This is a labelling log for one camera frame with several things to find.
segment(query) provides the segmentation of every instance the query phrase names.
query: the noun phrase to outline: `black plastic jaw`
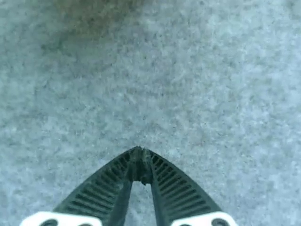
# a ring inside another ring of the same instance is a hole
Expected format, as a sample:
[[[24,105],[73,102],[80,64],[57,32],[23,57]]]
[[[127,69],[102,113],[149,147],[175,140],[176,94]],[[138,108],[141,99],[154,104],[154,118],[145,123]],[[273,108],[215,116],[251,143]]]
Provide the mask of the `black plastic jaw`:
[[[200,186],[168,160],[135,147],[90,176],[54,212],[93,216],[103,226],[122,226],[134,181],[151,185],[158,226],[221,211]]]

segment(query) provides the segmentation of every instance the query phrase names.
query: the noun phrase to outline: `floor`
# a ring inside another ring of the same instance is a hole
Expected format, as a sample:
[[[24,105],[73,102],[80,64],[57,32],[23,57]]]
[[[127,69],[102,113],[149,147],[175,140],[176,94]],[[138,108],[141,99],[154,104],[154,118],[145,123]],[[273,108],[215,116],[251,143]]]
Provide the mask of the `floor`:
[[[300,64],[301,0],[0,0],[0,225],[136,145],[239,225],[301,225]]]

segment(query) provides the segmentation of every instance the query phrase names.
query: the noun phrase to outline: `white plastic part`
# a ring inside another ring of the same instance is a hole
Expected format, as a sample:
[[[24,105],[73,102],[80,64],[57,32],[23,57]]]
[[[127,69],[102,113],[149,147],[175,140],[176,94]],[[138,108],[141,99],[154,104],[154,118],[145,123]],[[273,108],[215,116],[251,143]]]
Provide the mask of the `white plastic part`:
[[[194,216],[190,218],[183,218],[173,221],[171,226],[214,226],[212,222],[215,219],[221,219],[227,222],[227,224],[217,224],[216,226],[238,226],[234,219],[224,212],[213,212],[204,215]]]
[[[20,226],[41,226],[47,220],[56,220],[57,226],[103,226],[98,218],[55,212],[38,212],[23,220]]]

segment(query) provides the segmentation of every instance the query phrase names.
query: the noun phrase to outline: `carpet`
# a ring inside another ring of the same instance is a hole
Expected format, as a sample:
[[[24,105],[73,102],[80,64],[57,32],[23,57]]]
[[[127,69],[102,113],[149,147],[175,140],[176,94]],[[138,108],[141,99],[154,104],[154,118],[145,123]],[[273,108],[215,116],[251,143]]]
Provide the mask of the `carpet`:
[[[301,225],[301,1],[0,0],[0,225],[136,145],[239,225]],[[155,225],[134,184],[126,225]]]

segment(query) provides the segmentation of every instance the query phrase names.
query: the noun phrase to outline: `black plastic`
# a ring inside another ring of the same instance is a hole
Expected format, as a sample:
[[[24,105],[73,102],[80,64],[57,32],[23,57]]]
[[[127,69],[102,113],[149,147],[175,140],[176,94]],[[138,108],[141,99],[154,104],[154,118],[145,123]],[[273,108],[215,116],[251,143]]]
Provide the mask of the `black plastic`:
[[[180,218],[221,211],[184,172],[141,147],[134,147],[101,167],[54,211],[97,217],[103,226],[122,226],[134,181],[151,184],[158,226],[169,226]]]

